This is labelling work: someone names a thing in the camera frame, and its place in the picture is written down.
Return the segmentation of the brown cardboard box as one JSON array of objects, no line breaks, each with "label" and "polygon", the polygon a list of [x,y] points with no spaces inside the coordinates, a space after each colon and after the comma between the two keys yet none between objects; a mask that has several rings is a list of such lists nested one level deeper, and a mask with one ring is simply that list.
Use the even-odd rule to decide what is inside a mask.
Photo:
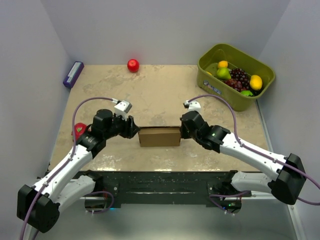
[{"label": "brown cardboard box", "polygon": [[181,143],[179,126],[145,126],[138,133],[141,147],[178,147]]}]

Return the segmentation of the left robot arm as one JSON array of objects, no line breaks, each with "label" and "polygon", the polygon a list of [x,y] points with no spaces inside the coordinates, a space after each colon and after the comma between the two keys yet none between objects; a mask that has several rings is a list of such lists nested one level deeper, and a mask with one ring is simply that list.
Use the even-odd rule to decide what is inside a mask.
[{"label": "left robot arm", "polygon": [[24,185],[18,191],[17,217],[23,220],[20,238],[24,238],[27,226],[48,232],[60,214],[79,198],[89,194],[99,196],[104,190],[100,177],[87,173],[75,182],[70,182],[71,179],[106,147],[108,139],[116,136],[131,139],[139,130],[131,115],[98,110],[92,124],[64,159],[33,186]]}]

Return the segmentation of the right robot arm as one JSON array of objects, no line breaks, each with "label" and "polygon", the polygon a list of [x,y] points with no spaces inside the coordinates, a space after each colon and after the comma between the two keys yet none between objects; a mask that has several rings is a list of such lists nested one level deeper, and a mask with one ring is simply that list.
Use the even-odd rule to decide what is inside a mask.
[{"label": "right robot arm", "polygon": [[236,172],[223,183],[223,192],[230,197],[238,192],[255,191],[272,194],[287,205],[294,205],[306,182],[305,169],[299,156],[289,156],[264,150],[237,139],[235,133],[209,125],[197,111],[182,115],[181,136],[193,139],[204,149],[234,157],[259,170],[258,173]]}]

